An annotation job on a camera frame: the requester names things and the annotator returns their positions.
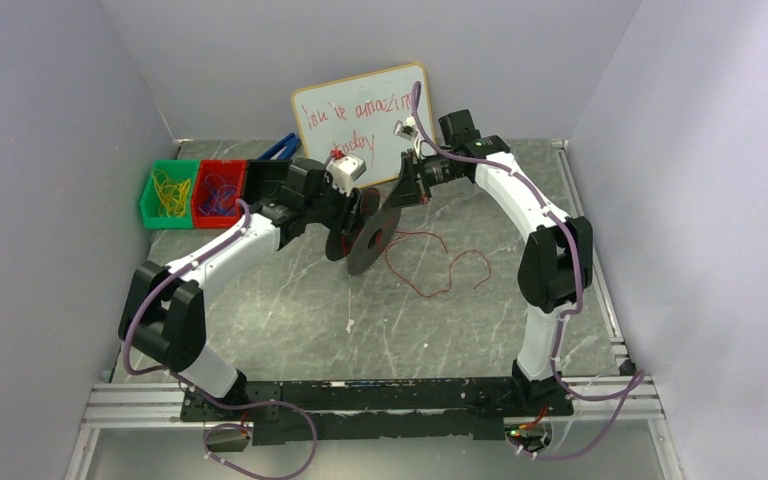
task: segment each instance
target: marble floor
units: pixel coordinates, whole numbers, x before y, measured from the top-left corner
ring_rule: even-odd
[[[184,142],[182,159],[254,158],[274,141]],[[548,141],[510,141],[523,170],[557,205],[570,211],[571,194]],[[439,378],[509,375],[522,345],[526,302],[516,282],[524,248],[516,228],[486,193],[466,179],[435,187],[432,201],[402,212],[399,229],[430,231],[394,246],[393,267],[429,292],[447,283],[460,252],[478,249],[492,267],[489,280],[480,256],[465,255],[453,268],[451,291],[426,299],[379,259],[351,277],[345,261],[325,258],[327,231],[307,232],[281,251],[240,272],[207,307],[208,343],[251,380]],[[164,264],[206,243],[218,230],[155,232],[149,260]],[[567,376],[617,374],[606,311],[594,287],[584,311],[564,340]],[[132,356],[137,366],[151,361]],[[114,382],[158,382],[162,372]]]

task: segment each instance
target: cable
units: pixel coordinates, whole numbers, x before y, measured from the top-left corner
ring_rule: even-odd
[[[535,418],[533,422],[523,423],[522,425],[519,426],[519,429],[531,430],[532,428],[536,427],[541,420],[543,420],[543,417],[545,417],[548,412],[549,412],[549,405],[544,405],[543,408],[540,409],[540,413],[537,414],[537,418]]]
[[[482,283],[486,282],[487,280],[490,280],[490,276],[493,274],[493,268],[490,266],[490,261],[487,260],[487,257],[484,256],[483,253],[481,253],[479,250],[476,250],[476,249],[466,250],[464,252],[461,252],[457,257],[455,257],[454,260],[451,261],[451,263],[449,263],[449,283],[448,283],[448,285],[443,287],[443,288],[437,289],[437,290],[435,290],[434,292],[432,292],[430,294],[427,294],[427,293],[423,292],[422,290],[420,290],[419,287],[417,287],[409,278],[405,277],[401,273],[397,272],[395,268],[393,268],[393,265],[390,263],[390,257],[389,257],[390,249],[393,246],[398,245],[399,243],[403,242],[410,235],[430,235],[432,237],[436,237],[438,240],[440,240],[440,243],[443,245],[443,249],[446,251],[446,253],[449,253],[449,249],[446,247],[446,242],[444,242],[443,239],[440,238],[439,235],[437,235],[436,233],[432,233],[432,232],[402,232],[402,231],[397,231],[397,233],[399,233],[401,236],[396,238],[395,240],[391,241],[390,244],[387,245],[387,248],[384,249],[384,261],[387,263],[387,267],[390,268],[391,272],[393,272],[402,281],[404,281],[405,283],[410,285],[410,287],[413,288],[414,291],[417,294],[419,294],[421,297],[431,298],[431,297],[434,297],[435,295],[438,295],[438,294],[450,291],[452,289],[452,281],[453,281],[453,278],[452,278],[452,267],[454,267],[455,263],[457,263],[457,261],[460,260],[461,257],[466,255],[467,253],[477,253],[478,255],[481,255],[481,258],[484,259],[484,263],[487,264],[487,276],[484,277],[484,279],[481,280],[480,282],[476,283],[475,286],[472,288],[473,290],[477,290],[478,287],[481,286]]]
[[[566,426],[566,427],[564,427],[564,433],[563,433],[563,435],[561,435],[561,439],[558,441],[558,443],[552,443],[552,444],[549,446],[549,449],[548,449],[548,450],[546,450],[547,452],[548,452],[548,451],[553,451],[553,452],[556,452],[556,451],[560,450],[560,448],[561,448],[561,445],[563,445],[563,444],[564,444],[564,440],[566,440],[566,439],[567,439],[567,434],[568,434],[568,433],[569,433],[569,431],[572,429],[572,424],[573,424],[573,423],[575,423],[575,419],[573,419],[573,420],[570,420],[570,421],[568,421],[568,422],[567,422],[567,426]],[[549,425],[551,425],[551,426],[552,426],[552,430],[554,430],[554,429],[555,429],[555,424],[554,424],[554,423],[552,423],[552,422],[549,422]]]
[[[413,88],[411,88],[411,115],[414,117],[414,120],[416,122],[416,127],[419,130],[419,133],[422,135],[423,139],[425,140],[425,143],[428,144],[428,146],[430,146],[439,155],[446,157],[450,160],[487,165],[493,168],[500,169],[508,174],[511,174],[513,169],[511,167],[508,167],[507,165],[493,162],[484,158],[473,158],[473,157],[464,157],[461,155],[455,155],[451,152],[447,152],[446,150],[443,150],[442,148],[440,148],[425,131],[425,128],[422,126],[422,120],[419,118],[419,115],[417,114],[417,111],[419,108],[419,96],[421,95],[421,93],[422,93],[422,84],[419,81],[414,82]],[[528,179],[528,177],[523,175],[521,172],[514,172],[513,176],[517,180],[522,182],[523,185],[525,185],[525,187],[534,196],[534,199],[537,200],[537,203],[540,205],[541,208],[545,208],[548,205],[546,200],[543,198],[543,195],[540,193],[537,187],[531,182],[531,180]],[[567,228],[567,226],[564,225],[563,221],[561,221],[561,219],[558,218],[558,216],[555,215],[551,210],[547,210],[547,213],[545,215],[558,226],[558,229],[560,229],[561,233],[563,233],[564,238],[566,238],[567,243],[570,246],[570,256],[572,257],[573,277],[575,281],[575,294],[576,294],[576,298],[579,300],[575,302],[571,308],[568,308],[562,311],[560,315],[558,315],[558,324],[555,330],[555,342],[552,347],[552,353],[550,354],[550,360],[549,360],[549,364],[552,368],[552,375],[554,376],[558,384],[567,393],[569,393],[573,397],[578,398],[580,400],[596,402],[596,401],[620,398],[620,402],[619,402],[619,405],[617,406],[617,410],[614,411],[614,415],[611,417],[611,420],[608,421],[608,423],[605,425],[605,428],[602,430],[599,436],[596,437],[596,440],[581,450],[581,454],[583,455],[584,453],[589,452],[593,447],[595,447],[596,444],[605,436],[608,429],[610,429],[611,425],[613,425],[614,420],[616,420],[617,415],[619,415],[619,411],[622,408],[622,405],[625,403],[625,400],[628,397],[628,394],[643,382],[643,379],[646,376],[646,372],[644,370],[638,371],[631,378],[626,388],[609,395],[592,395],[592,396],[582,395],[574,391],[572,388],[570,388],[570,386],[565,381],[563,381],[563,379],[561,379],[561,376],[558,373],[558,368],[557,368],[555,359],[558,357],[558,354],[560,352],[561,340],[563,338],[564,328],[566,326],[567,321],[572,315],[575,315],[581,312],[581,310],[584,307],[584,303],[582,301],[584,298],[584,288],[582,286],[582,280],[581,280],[581,266],[580,266],[578,248],[576,247],[575,239],[573,238],[572,232],[570,232],[569,228]],[[580,455],[574,455],[574,456],[565,455],[565,456],[558,456],[558,457],[577,458],[578,456]]]
[[[237,241],[241,236],[245,235],[245,233],[248,231],[249,226],[251,225],[251,210],[249,209],[249,206],[246,202],[244,202],[242,199],[238,199],[237,202],[240,204],[240,206],[243,208],[243,225],[242,228],[238,230],[238,235],[229,235],[228,238],[225,240],[219,242],[218,244],[214,245],[212,248],[208,249],[203,254],[199,255],[194,259],[193,262],[189,262],[176,270],[175,272],[172,272],[169,274],[168,277],[163,279],[160,284],[158,284],[149,294],[146,296],[146,298],[143,300],[143,302],[140,304],[139,308],[137,309],[137,312],[134,314],[134,318],[131,320],[131,324],[128,326],[128,331],[125,334],[125,341],[122,345],[122,365],[125,368],[125,371],[128,372],[129,375],[138,376],[138,375],[144,375],[146,373],[155,372],[158,370],[164,370],[166,367],[163,365],[156,365],[149,368],[143,368],[143,369],[135,369],[131,365],[131,345],[134,341],[134,335],[137,331],[137,326],[140,324],[140,320],[142,320],[143,315],[145,315],[145,312],[148,310],[149,306],[154,302],[154,300],[157,298],[158,295],[160,295],[160,292],[163,291],[169,284],[180,278],[185,273],[192,270],[193,264],[201,263],[217,253],[221,252],[228,246],[230,246],[232,243]],[[250,472],[239,465],[236,465],[232,462],[226,461],[224,458],[221,458],[219,455],[214,454],[210,451],[209,447],[207,446],[207,439],[210,437],[211,434],[218,430],[227,430],[230,428],[234,428],[240,431],[246,430],[246,427],[239,425],[239,424],[220,424],[216,427],[211,428],[207,432],[205,432],[205,435],[202,439],[202,446],[205,449],[206,455],[205,458],[210,458],[211,460],[214,460],[216,462],[219,462],[220,464],[237,471],[239,473],[242,473],[244,475],[248,475],[251,478],[256,478],[258,480],[289,480],[291,478],[297,477],[300,475],[303,471],[307,469],[308,466],[310,466],[310,463],[313,461],[313,457],[316,454],[316,444],[317,444],[317,432],[316,432],[316,425],[313,423],[313,419],[308,415],[307,412],[304,411],[301,407],[297,405],[293,405],[292,403],[284,402],[281,400],[269,400],[265,402],[255,402],[255,403],[249,403],[246,405],[225,405],[221,403],[219,400],[214,398],[209,393],[205,392],[198,386],[194,385],[192,382],[187,380],[186,378],[178,375],[175,372],[169,372],[169,374],[172,376],[172,378],[178,380],[181,383],[184,383],[188,385],[193,391],[198,392],[199,395],[201,395],[205,400],[212,403],[213,405],[222,408],[224,410],[249,410],[252,408],[258,408],[258,407],[264,407],[264,406],[270,406],[270,405],[277,405],[279,407],[285,407],[289,408],[290,410],[298,412],[307,422],[307,424],[310,426],[310,431],[313,437],[313,445],[310,449],[310,455],[308,456],[307,460],[304,462],[304,464],[295,472],[285,475],[283,477],[266,477],[263,475],[256,474],[254,472]]]

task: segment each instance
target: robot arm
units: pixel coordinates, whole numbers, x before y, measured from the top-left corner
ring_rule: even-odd
[[[205,306],[247,267],[280,250],[310,223],[335,235],[363,227],[363,195],[354,181],[365,171],[353,156],[329,158],[326,165],[296,159],[286,181],[251,208],[234,226],[195,252],[160,266],[143,263],[134,273],[119,325],[134,348],[225,405],[247,403],[246,376],[207,345]]]
[[[397,123],[396,135],[410,139],[414,148],[402,154],[403,175],[395,188],[397,193],[391,196],[392,202],[402,207],[426,203],[433,186],[467,177],[502,207],[526,243],[517,280],[528,307],[525,337],[514,362],[513,378],[524,396],[532,400],[553,391],[560,393],[552,378],[550,358],[561,333],[556,325],[567,309],[565,305],[580,299],[576,298],[569,243],[550,215],[563,219],[578,246],[582,288],[592,281],[592,227],[584,217],[570,218],[534,187],[502,139],[481,137],[469,111],[442,117],[440,127],[446,143],[453,146],[450,154],[424,157],[420,150],[422,135],[414,119],[408,117]]]

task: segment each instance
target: small whiteboard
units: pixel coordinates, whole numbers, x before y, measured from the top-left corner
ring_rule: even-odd
[[[419,63],[302,88],[293,93],[293,110],[308,158],[324,161],[339,148],[366,162],[359,185],[398,176],[401,152],[409,140],[393,134],[396,122],[410,115],[414,82],[422,83],[418,115],[434,138],[425,68]]]

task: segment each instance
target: black mounting plate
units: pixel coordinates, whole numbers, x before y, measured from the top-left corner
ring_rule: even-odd
[[[249,396],[249,401],[252,403],[281,399],[281,387],[278,385],[278,382],[248,382],[246,393]],[[251,408],[247,411],[249,414],[246,417],[246,421],[258,423],[278,421],[278,407],[275,405]],[[239,420],[242,414],[243,412],[241,411],[240,416],[234,418],[234,420]],[[231,421],[227,417],[217,415],[204,398],[189,390],[184,393],[184,403],[181,406],[180,418],[182,422]]]
[[[448,435],[501,440],[505,418],[535,417],[547,404],[550,417],[573,414],[562,392],[524,400],[512,377],[249,382],[246,390],[252,402],[280,399],[305,409],[322,440]],[[228,421],[196,395],[185,399],[190,403],[181,411],[182,421]],[[253,445],[310,439],[307,423],[295,412],[278,413],[274,406],[249,412]]]

